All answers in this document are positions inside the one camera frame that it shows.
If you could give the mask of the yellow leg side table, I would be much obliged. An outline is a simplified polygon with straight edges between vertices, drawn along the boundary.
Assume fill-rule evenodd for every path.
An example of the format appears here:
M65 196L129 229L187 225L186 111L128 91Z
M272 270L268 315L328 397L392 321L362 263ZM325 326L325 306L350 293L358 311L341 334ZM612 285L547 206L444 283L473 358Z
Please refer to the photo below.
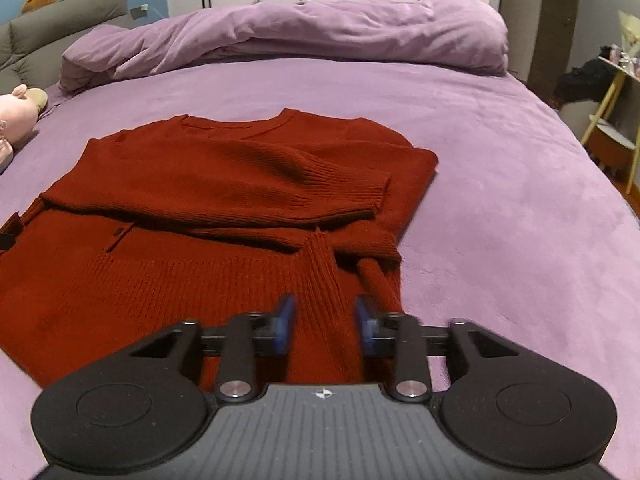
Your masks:
M626 174L624 194L629 196L639 165L639 131L631 139L611 119L626 82L631 81L639 87L639 77L634 72L634 61L620 64L604 56L599 56L598 60L614 70L614 77L597 111L589 115L589 124L580 144L602 171Z

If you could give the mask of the pink plush toy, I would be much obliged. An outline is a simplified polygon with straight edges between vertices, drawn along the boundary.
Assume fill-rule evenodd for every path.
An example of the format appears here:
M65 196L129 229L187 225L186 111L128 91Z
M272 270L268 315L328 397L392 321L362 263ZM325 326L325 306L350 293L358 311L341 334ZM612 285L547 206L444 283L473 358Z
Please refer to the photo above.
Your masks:
M15 154L35 136L36 123L46 109L48 101L48 95L44 90L29 88L26 84L19 84L11 93L2 94L1 171L8 168Z

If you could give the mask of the black clothes pile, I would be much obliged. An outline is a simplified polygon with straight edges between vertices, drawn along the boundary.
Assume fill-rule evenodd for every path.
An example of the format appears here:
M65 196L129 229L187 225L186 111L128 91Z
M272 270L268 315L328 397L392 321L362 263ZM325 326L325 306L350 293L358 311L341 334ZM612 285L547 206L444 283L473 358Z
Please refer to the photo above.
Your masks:
M552 93L553 103L563 106L578 101L600 102L608 92L617 70L593 58L582 67L574 67L563 74Z

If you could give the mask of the purple rumpled duvet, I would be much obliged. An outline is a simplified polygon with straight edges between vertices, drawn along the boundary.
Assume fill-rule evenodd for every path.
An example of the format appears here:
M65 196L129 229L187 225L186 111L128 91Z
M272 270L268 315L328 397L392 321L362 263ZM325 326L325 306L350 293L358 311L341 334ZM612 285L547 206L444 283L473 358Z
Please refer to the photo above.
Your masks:
M508 50L506 23L480 0L261 2L132 29L98 26L63 52L58 88L74 94L192 64L279 56L437 64L501 76Z

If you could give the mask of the cream paper bouquet wrap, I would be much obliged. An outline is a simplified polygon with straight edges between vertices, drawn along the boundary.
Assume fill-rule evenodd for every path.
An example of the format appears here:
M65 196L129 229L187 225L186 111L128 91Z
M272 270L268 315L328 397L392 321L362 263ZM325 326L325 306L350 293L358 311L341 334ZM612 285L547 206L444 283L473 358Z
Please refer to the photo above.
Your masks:
M634 14L617 11L620 20L620 41L622 49L630 58L635 58L640 51L640 18Z

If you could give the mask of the wall power socket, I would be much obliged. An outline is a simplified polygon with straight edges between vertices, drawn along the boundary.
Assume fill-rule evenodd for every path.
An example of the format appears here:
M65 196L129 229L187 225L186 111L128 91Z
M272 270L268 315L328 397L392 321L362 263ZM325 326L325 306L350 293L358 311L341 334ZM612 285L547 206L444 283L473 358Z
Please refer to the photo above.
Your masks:
M146 18L149 12L149 6L145 3L141 6L135 6L129 10L131 17L134 20L140 20L140 18Z

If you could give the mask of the purple bed sheet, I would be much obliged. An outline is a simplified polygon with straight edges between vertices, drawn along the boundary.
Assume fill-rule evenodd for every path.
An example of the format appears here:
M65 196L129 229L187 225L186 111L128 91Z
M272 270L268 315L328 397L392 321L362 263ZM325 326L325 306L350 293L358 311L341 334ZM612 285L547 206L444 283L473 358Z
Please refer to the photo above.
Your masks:
M603 465L639 474L639 225L555 112L510 76L316 58L202 64L58 104L1 178L25 210L88 140L189 114L364 117L428 148L436 176L400 243L401 303L468 318L594 379L617 406Z

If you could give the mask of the grey padded headboard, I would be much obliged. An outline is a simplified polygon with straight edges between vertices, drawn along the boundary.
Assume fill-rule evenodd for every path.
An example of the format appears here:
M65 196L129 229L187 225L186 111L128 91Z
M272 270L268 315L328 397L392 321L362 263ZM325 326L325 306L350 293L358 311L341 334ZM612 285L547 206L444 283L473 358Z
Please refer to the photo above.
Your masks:
M56 84L63 52L104 24L134 27L128 0L60 0L3 23L1 92L20 84L41 89Z

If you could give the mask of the red knit cardigan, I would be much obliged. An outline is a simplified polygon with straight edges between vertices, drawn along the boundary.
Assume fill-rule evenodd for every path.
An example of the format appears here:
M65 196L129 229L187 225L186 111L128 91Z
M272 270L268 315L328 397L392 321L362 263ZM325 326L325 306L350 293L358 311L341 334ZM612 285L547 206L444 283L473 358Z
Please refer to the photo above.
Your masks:
M360 382L354 303L400 308L436 155L364 118L177 116L90 141L1 254L1 347L40 386L184 320L293 294L288 382Z

